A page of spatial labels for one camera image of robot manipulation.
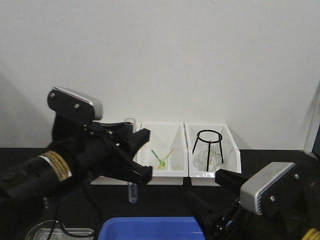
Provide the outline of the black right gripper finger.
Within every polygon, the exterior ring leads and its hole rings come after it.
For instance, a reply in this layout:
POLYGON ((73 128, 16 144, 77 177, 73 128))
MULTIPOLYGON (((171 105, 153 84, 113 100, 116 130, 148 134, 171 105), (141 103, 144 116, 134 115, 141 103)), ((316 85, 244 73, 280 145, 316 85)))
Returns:
POLYGON ((249 177, 246 177, 242 173, 225 169, 219 169, 215 172, 215 182, 224 189, 233 193, 238 199, 240 199, 242 185, 248 180, 249 177))
POLYGON ((221 222, 223 216, 219 210, 214 210, 208 203, 188 190, 184 194, 185 204, 200 226, 206 240, 221 240, 221 222))

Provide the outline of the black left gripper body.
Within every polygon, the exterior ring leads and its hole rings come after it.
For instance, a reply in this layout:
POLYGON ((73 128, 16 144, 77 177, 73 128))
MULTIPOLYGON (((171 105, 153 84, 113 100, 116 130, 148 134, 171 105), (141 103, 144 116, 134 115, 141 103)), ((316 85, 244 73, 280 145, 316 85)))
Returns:
POLYGON ((52 128, 51 150, 62 155, 75 178, 100 176, 128 181, 133 179, 132 162, 136 151, 130 136, 136 132, 136 120, 79 124, 59 114, 52 128))

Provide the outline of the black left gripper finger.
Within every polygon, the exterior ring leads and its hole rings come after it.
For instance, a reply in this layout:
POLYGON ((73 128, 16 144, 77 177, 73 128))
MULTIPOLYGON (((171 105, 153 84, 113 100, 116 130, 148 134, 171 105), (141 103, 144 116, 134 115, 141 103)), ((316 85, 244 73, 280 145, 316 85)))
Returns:
POLYGON ((141 165, 122 150, 116 150, 101 166, 100 176, 146 185, 152 180, 153 167, 141 165))
POLYGON ((134 158, 137 152, 150 140, 151 131, 143 128, 137 132, 133 132, 127 128, 122 130, 119 135, 119 147, 130 158, 134 158))

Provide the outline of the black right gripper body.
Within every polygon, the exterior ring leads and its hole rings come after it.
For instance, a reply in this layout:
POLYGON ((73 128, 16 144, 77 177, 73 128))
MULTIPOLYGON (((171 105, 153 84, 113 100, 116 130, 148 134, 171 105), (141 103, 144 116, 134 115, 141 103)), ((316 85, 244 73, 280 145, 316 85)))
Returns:
POLYGON ((245 209, 237 199, 226 215, 204 205, 206 240, 286 240, 285 209, 277 200, 262 200, 258 212, 245 209))

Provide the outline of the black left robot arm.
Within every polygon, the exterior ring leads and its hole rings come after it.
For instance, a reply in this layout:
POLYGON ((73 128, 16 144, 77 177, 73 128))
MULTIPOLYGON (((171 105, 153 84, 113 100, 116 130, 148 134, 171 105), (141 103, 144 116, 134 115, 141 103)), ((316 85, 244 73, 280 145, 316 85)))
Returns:
POLYGON ((138 185, 152 179, 151 166, 134 161, 150 131, 128 122, 83 123, 56 115, 46 152, 0 173, 0 237, 11 240, 42 215, 43 200, 57 202, 87 180, 105 176, 138 185))

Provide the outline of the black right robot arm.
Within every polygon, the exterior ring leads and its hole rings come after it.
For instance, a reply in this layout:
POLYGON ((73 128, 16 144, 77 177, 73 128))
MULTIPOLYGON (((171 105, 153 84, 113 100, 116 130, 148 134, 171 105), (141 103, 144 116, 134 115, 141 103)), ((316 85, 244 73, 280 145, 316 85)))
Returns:
POLYGON ((319 239, 319 164, 271 162, 251 177, 220 169, 215 180, 236 195, 226 215, 191 191, 184 196, 205 239, 319 239))

